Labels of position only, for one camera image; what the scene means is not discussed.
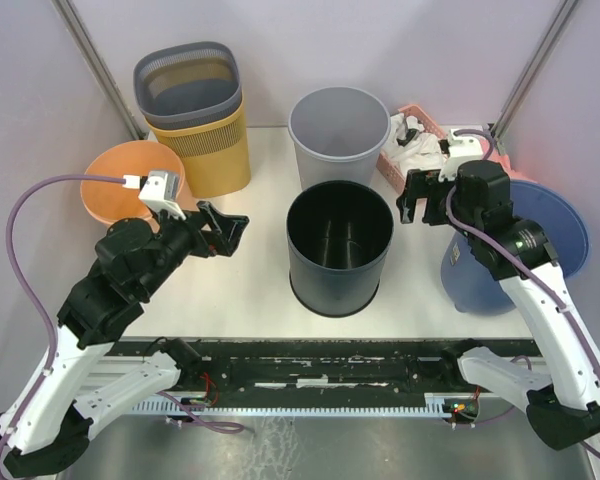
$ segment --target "pink basket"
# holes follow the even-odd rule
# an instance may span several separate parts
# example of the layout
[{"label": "pink basket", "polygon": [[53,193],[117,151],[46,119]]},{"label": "pink basket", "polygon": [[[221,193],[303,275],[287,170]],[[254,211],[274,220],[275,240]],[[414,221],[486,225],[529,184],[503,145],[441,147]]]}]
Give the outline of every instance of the pink basket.
[{"label": "pink basket", "polygon": [[[407,105],[406,107],[402,107],[398,110],[400,113],[404,113],[405,117],[409,115],[413,115],[416,117],[422,125],[424,125],[424,131],[428,133],[433,133],[436,137],[443,139],[447,136],[447,134],[440,128],[440,126],[433,121],[433,119],[427,115],[424,110],[420,108],[418,105]],[[402,172],[400,171],[400,167],[398,165],[392,164],[387,156],[380,152],[380,156],[378,157],[378,170],[380,173],[384,175],[384,178],[391,184],[393,189],[402,193],[404,190],[404,182],[405,178],[402,176]]]}]

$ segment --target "white cloth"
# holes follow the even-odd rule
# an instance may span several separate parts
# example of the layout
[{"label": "white cloth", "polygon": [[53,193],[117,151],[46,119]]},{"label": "white cloth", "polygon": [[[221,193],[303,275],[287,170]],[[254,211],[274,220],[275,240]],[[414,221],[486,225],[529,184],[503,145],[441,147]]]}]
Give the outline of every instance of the white cloth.
[{"label": "white cloth", "polygon": [[[425,132],[424,126],[414,116],[408,116],[406,123],[407,125],[402,113],[391,117],[389,138],[382,147],[389,161],[398,165],[405,177],[412,169],[429,170],[442,167],[446,158],[440,150],[438,137]],[[405,138],[407,127],[415,128],[420,133],[402,147],[398,144],[398,138]]]}]

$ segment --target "stacked bins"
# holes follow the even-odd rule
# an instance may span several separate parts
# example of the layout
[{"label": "stacked bins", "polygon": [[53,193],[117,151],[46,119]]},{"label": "stacked bins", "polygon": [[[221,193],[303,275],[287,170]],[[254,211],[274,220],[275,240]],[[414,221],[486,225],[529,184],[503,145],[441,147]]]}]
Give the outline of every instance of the stacked bins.
[{"label": "stacked bins", "polygon": [[199,42],[147,55],[134,70],[134,88],[157,140],[182,160],[195,197],[249,183],[242,86],[227,47]]}]

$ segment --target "metal pole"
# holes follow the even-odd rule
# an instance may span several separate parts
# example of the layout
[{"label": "metal pole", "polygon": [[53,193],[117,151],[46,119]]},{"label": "metal pole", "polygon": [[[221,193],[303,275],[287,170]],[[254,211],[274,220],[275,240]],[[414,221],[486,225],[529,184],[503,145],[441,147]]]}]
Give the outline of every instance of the metal pole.
[{"label": "metal pole", "polygon": [[124,103],[122,99],[122,95],[120,94],[120,90],[116,86],[116,83],[107,69],[102,58],[98,55],[91,38],[87,34],[87,30],[82,22],[82,19],[78,15],[78,11],[71,3],[71,0],[51,0],[53,5],[58,10],[58,13],[64,20],[67,29],[73,36],[78,48],[82,52],[85,60],[91,67],[93,74],[95,75],[98,83],[102,86],[102,89],[107,94],[107,97],[113,103],[115,109],[117,110],[120,118],[125,123],[129,133],[134,139],[141,139],[145,137],[145,133],[142,131],[138,122],[136,122],[135,118]]},{"label": "metal pole", "polygon": [[573,16],[580,0],[562,0],[556,12],[549,23],[542,39],[536,48],[533,56],[525,66],[522,74],[518,78],[509,98],[507,99],[500,117],[491,128],[491,135],[497,140],[502,141],[504,134],[511,125],[513,117],[522,105],[525,97],[529,93],[533,82],[538,77],[540,70],[545,65],[551,55],[553,48],[558,43],[562,32],[566,29],[569,20]]}]

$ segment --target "yellow bin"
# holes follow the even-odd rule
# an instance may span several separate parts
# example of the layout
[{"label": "yellow bin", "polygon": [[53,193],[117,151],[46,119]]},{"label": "yellow bin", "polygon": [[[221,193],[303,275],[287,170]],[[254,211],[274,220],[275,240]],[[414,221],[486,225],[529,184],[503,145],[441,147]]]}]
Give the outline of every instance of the yellow bin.
[{"label": "yellow bin", "polygon": [[182,160],[196,198],[217,197],[246,187],[251,180],[244,100],[227,118],[198,127],[161,130],[149,124],[158,142]]}]

